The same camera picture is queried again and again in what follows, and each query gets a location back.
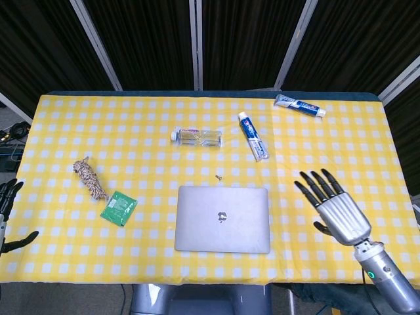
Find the plastic bottle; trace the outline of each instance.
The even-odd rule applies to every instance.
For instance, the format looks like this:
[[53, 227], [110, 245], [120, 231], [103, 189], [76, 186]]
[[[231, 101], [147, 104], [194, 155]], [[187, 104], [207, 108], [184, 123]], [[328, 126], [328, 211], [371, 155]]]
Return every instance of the plastic bottle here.
[[302, 112], [304, 114], [308, 114], [311, 116], [324, 117], [326, 115], [325, 110], [315, 105], [302, 102], [301, 100], [295, 100], [294, 98], [285, 96], [283, 94], [279, 94], [276, 97], [276, 100], [274, 101], [274, 105], [291, 108], [292, 110], [297, 110], [299, 112]]
[[171, 133], [171, 140], [178, 144], [190, 146], [216, 146], [222, 144], [222, 133], [220, 131], [179, 129]]
[[258, 161], [262, 159], [268, 159], [270, 155], [268, 154], [268, 151], [266, 147], [264, 146], [264, 143], [260, 139], [260, 136], [257, 133], [257, 130], [255, 130], [254, 125], [252, 124], [252, 121], [247, 116], [245, 112], [240, 112], [238, 114], [239, 122], [242, 128], [243, 133], [245, 133], [245, 136], [248, 139], [249, 146], [251, 147], [252, 153], [254, 153], [255, 159]]

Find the floor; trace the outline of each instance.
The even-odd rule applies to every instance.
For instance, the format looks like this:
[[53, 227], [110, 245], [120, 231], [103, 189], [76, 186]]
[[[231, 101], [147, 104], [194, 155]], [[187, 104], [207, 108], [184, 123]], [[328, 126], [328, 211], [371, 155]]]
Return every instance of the floor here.
[[[0, 130], [21, 119], [8, 108], [0, 108]], [[0, 183], [13, 179], [13, 173], [0, 173]], [[124, 285], [127, 301], [123, 314], [129, 313], [131, 285]], [[119, 314], [123, 304], [120, 285], [88, 285], [71, 283], [2, 283], [2, 314]], [[296, 314], [316, 314], [320, 303], [305, 303], [295, 298]], [[289, 315], [289, 296], [285, 289], [272, 286], [273, 315]], [[325, 309], [322, 315], [331, 314]]]

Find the laptop lid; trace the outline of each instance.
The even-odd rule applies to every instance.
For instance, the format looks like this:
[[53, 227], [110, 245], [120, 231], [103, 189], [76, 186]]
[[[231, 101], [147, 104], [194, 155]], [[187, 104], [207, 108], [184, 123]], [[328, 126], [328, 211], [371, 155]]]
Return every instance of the laptop lid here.
[[267, 189], [181, 186], [175, 249], [270, 252]]

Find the bottle cap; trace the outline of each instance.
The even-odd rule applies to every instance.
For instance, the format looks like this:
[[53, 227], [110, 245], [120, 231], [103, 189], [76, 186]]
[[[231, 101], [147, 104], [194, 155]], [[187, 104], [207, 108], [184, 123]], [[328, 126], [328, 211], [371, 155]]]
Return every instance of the bottle cap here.
[[239, 118], [240, 121], [245, 119], [246, 117], [248, 117], [248, 116], [247, 116], [247, 114], [245, 114], [245, 112], [240, 112], [238, 114], [238, 118]]
[[326, 110], [322, 110], [321, 108], [318, 110], [318, 113], [316, 113], [316, 115], [318, 116], [318, 117], [325, 117], [325, 115], [326, 115]]

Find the black curtain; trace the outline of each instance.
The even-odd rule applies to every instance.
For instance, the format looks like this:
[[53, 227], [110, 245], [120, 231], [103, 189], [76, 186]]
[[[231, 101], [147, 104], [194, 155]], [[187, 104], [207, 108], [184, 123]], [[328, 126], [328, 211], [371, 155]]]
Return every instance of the black curtain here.
[[419, 55], [419, 1], [319, 0], [282, 89], [378, 95]]
[[385, 106], [408, 192], [413, 196], [420, 194], [419, 109], [420, 77]]
[[273, 87], [305, 0], [203, 0], [205, 90]]
[[193, 90], [188, 0], [85, 0], [124, 90]]
[[0, 1], [0, 92], [33, 116], [52, 90], [112, 86], [69, 1]]

